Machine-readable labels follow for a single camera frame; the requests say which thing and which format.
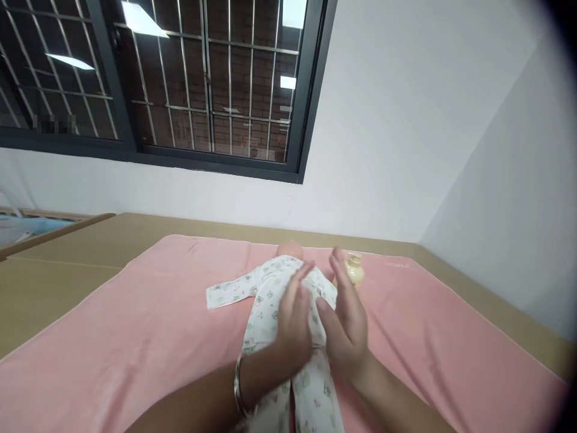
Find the yellow bottle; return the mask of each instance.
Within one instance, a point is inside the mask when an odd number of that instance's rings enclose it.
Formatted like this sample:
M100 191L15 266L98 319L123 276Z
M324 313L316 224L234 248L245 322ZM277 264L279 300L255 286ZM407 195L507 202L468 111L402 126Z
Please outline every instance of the yellow bottle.
M353 283L355 289L358 289L361 285L363 279L365 278L365 271L361 266L361 255L355 253L349 253L349 259L345 262L344 266L347 269L347 274L349 275L350 281ZM332 284L337 287L337 279L332 282Z

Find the silver bangle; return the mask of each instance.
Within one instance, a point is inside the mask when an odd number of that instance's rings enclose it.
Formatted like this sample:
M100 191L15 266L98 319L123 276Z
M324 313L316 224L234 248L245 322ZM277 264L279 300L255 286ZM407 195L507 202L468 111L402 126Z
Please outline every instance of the silver bangle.
M236 402L236 409L239 414L248 418L249 413L245 409L245 405L242 401L242 396L240 395L240 359L242 358L242 352L239 358L236 360L236 367L234 368L234 401Z

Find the baby onesie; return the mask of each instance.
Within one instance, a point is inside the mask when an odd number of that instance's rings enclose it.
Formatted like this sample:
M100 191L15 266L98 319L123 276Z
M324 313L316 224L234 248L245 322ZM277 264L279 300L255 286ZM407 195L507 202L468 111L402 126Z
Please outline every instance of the baby onesie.
M255 297L242 345L244 353L259 351L275 340L278 303L290 277L302 264L294 257L275 257L249 274L206 290L209 309L227 306L249 296ZM295 394L297 432L344 433L331 368L324 350L325 329L316 306L316 299L322 297L334 309L337 304L337 290L318 268L314 268L302 280L302 285L311 294L308 322L313 338L313 356L291 381L282 384L259 402L258 411L249 422L251 433L289 433L291 382Z

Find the pink towel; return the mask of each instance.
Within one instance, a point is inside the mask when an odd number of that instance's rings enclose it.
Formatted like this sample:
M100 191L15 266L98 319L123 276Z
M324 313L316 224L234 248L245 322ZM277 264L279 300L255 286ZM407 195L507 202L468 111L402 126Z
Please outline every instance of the pink towel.
M2 432L123 432L166 394L232 362L253 299L207 310L205 289L275 249L162 239L0 361ZM329 254L305 249L332 280ZM366 254L363 266L369 344L384 365L458 431L544 431L562 380L413 260ZM345 429L373 431L358 397L335 379Z

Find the onesie leg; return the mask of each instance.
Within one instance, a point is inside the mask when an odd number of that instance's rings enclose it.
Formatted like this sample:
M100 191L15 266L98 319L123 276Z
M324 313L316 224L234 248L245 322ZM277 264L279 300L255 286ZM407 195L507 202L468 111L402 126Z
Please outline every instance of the onesie leg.
M297 433L344 433L337 394L326 354L314 349L309 363L293 378Z

